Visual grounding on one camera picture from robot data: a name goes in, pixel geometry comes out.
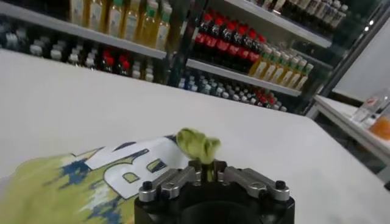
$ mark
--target white wall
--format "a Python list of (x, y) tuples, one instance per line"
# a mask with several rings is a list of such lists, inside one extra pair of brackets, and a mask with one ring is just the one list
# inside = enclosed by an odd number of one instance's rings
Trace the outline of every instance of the white wall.
[(390, 20), (387, 20), (333, 91), (365, 101), (374, 91), (389, 86)]

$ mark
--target juice bottle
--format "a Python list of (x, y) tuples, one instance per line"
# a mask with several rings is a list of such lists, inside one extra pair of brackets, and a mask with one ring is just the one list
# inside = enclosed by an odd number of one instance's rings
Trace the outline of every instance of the juice bottle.
[(287, 82), (290, 80), (291, 76), (293, 75), (295, 68), (298, 64), (299, 59), (294, 57), (290, 59), (290, 62), (288, 63), (288, 66), (284, 73), (282, 73), (279, 77), (279, 79), (276, 81), (276, 84), (285, 86)]
[(298, 62), (298, 66), (297, 66), (297, 69), (295, 70), (294, 75), (292, 75), (291, 79), (287, 82), (286, 86), (288, 88), (291, 88), (291, 89), (294, 88), (294, 86), (296, 85), (297, 81), (302, 76), (302, 70), (303, 70), (303, 68), (305, 67), (306, 64), (307, 64), (306, 60), (301, 60), (301, 61)]
[(88, 28), (97, 32), (104, 31), (106, 2), (103, 0), (90, 0)]
[(141, 0), (131, 0), (125, 14), (122, 37), (129, 41), (135, 40), (138, 23), (140, 22), (140, 1)]
[(260, 59), (258, 66), (256, 67), (256, 71), (254, 73), (254, 77), (257, 79), (263, 78), (263, 74), (267, 71), (269, 67), (269, 58), (272, 54), (272, 49), (264, 45), (263, 57)]
[(86, 21), (85, 15), (87, 11), (85, 0), (70, 0), (69, 6), (71, 23), (78, 26), (84, 26)]
[(166, 39), (168, 37), (169, 29), (171, 28), (171, 25), (169, 25), (171, 13), (171, 6), (169, 6), (169, 4), (164, 4), (155, 42), (155, 48), (161, 51), (165, 50)]
[(107, 33), (114, 37), (121, 36), (121, 23), (123, 15), (122, 0), (114, 0), (108, 12)]
[(144, 17), (140, 30), (140, 43), (152, 46), (152, 41), (155, 40), (153, 37), (154, 26), (156, 23), (156, 11), (158, 8), (158, 4), (155, 1), (150, 1), (147, 9), (146, 16)]
[(288, 60), (290, 59), (290, 56), (284, 52), (282, 52), (282, 56), (279, 58), (279, 64), (277, 65), (276, 71), (273, 73), (272, 78), (270, 78), (270, 82), (276, 83), (277, 80), (282, 76), (282, 74), (285, 74), (288, 69)]
[(262, 78), (265, 81), (269, 81), (271, 79), (272, 74), (274, 73), (276, 66), (278, 65), (277, 62), (281, 56), (281, 53), (279, 51), (274, 51), (269, 66), (265, 72), (263, 72), (262, 75), (260, 75), (260, 78)]
[(306, 67), (303, 69), (302, 77), (298, 81), (298, 84), (293, 87), (294, 89), (299, 90), (299, 91), (302, 89), (303, 84), (305, 84), (305, 82), (309, 78), (309, 73), (311, 72), (311, 70), (313, 68), (314, 68), (314, 66), (312, 64), (307, 64), (306, 65)]

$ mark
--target display case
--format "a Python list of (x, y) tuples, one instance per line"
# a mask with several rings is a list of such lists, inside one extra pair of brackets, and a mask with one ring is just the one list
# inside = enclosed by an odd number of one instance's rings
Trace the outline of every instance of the display case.
[(53, 60), (65, 41), (65, 63), (90, 68), (95, 52), (92, 69), (304, 114), (314, 95), (337, 84), (388, 8), (368, 0), (8, 0), (0, 1), (0, 43), (33, 54), (35, 41), (49, 39), (38, 47)]

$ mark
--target metal bolt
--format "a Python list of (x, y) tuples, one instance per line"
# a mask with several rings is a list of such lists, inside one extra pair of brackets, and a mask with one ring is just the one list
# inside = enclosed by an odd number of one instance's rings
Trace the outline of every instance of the metal bolt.
[(145, 181), (142, 183), (142, 188), (145, 190), (145, 191), (149, 191), (152, 189), (152, 182), (151, 181)]
[(277, 190), (284, 190), (286, 188), (286, 183), (284, 181), (277, 180), (275, 182), (275, 187)]

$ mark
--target white counter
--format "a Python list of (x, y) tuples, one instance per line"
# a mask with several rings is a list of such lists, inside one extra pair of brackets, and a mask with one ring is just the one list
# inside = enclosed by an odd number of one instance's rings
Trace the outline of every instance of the white counter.
[(311, 119), (0, 51), (0, 177), (40, 156), (193, 127), (217, 159), (285, 180), (296, 223), (390, 223), (382, 182)]

